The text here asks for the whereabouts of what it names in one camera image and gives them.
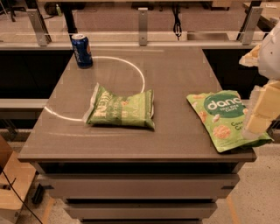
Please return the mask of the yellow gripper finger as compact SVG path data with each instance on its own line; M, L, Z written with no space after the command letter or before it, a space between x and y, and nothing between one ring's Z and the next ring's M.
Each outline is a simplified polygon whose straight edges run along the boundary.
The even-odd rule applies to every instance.
M239 64L245 67L257 67L260 48L261 46L257 45L250 52L243 55L239 60Z
M242 136L247 139L260 137L279 116L280 81L270 80L263 87L255 86L249 97Z

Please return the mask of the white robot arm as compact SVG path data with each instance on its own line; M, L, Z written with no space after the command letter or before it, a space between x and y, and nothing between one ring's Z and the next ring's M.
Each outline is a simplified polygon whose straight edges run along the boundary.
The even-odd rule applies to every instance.
M263 87L255 86L248 101L241 134L255 139L280 116L280 22L264 38L258 49L258 73L269 79Z

